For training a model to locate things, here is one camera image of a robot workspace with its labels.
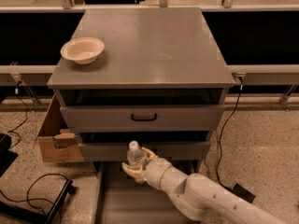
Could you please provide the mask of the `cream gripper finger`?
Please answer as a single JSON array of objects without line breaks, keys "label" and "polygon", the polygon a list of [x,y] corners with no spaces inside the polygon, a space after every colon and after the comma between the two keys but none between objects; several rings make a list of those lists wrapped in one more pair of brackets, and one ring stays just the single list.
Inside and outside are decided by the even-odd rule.
[{"label": "cream gripper finger", "polygon": [[143,147],[142,148],[144,153],[143,164],[148,165],[151,161],[157,158],[157,155],[150,149]]},{"label": "cream gripper finger", "polygon": [[132,177],[136,182],[142,183],[145,181],[145,170],[142,167],[136,168],[123,162],[121,164],[122,170]]}]

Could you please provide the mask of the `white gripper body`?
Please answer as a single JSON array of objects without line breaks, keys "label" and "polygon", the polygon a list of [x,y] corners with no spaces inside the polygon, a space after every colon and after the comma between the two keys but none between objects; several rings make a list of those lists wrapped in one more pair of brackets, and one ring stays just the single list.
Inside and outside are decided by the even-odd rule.
[{"label": "white gripper body", "polygon": [[164,173],[172,164],[164,158],[156,158],[148,163],[145,170],[145,180],[155,189],[160,189]]}]

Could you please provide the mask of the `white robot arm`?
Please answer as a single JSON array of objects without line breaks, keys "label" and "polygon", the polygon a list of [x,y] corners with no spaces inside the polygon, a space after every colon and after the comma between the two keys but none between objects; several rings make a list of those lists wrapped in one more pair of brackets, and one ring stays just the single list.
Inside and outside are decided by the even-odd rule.
[{"label": "white robot arm", "polygon": [[126,174],[166,193],[190,220],[201,221],[205,211],[211,209],[234,224],[286,224],[203,175],[184,174],[137,142],[129,145],[127,160],[128,164],[122,164]]}]

